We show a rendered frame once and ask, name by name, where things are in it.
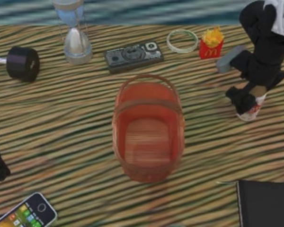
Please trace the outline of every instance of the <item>book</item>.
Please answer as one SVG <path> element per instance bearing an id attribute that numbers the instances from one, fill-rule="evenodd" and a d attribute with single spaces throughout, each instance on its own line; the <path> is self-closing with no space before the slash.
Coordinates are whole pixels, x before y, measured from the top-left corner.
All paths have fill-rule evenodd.
<path id="1" fill-rule="evenodd" d="M 284 227 L 284 183 L 236 183 L 241 227 Z"/>

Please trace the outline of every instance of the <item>smartphone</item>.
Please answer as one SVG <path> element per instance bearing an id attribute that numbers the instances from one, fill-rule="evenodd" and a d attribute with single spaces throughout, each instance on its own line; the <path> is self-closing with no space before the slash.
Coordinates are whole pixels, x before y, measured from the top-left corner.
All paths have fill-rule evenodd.
<path id="1" fill-rule="evenodd" d="M 0 218 L 0 227 L 48 227 L 57 212 L 46 198 L 36 192 Z"/>

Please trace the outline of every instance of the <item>hourglass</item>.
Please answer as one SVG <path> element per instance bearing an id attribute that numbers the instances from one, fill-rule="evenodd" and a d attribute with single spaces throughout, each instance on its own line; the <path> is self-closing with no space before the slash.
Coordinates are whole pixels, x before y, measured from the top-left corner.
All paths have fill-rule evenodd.
<path id="1" fill-rule="evenodd" d="M 64 41 L 64 54 L 70 64 L 79 65 L 88 62 L 92 57 L 91 43 L 87 34 L 84 17 L 84 0 L 52 0 L 57 16 L 68 26 Z M 84 21 L 86 33 L 81 31 Z"/>

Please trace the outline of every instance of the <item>bracelet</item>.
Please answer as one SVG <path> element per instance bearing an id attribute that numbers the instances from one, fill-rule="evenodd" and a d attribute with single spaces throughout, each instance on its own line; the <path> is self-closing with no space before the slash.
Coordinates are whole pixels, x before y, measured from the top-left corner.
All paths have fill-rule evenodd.
<path id="1" fill-rule="evenodd" d="M 175 46 L 173 46 L 170 43 L 170 37 L 172 35 L 175 35 L 175 34 L 186 34 L 186 35 L 189 35 L 189 36 L 191 36 L 193 38 L 193 40 L 195 41 L 195 44 L 192 47 L 189 47 L 187 49 L 176 48 Z M 188 30 L 185 30 L 185 29 L 174 30 L 174 31 L 170 32 L 169 35 L 166 38 L 167 46 L 169 47 L 169 49 L 171 51 L 176 52 L 176 53 L 189 53 L 189 52 L 192 52 L 192 51 L 194 51 L 197 48 L 198 42 L 199 42 L 199 39 L 198 39 L 197 35 L 195 33 L 191 32 L 191 31 L 188 31 Z"/>

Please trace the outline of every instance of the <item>blue background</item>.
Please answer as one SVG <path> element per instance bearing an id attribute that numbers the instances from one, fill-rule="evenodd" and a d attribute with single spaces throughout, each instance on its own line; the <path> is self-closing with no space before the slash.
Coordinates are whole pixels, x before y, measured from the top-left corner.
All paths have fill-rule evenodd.
<path id="1" fill-rule="evenodd" d="M 239 24 L 252 0 L 85 0 L 94 25 Z M 0 25 L 56 25 L 50 0 L 0 0 Z"/>

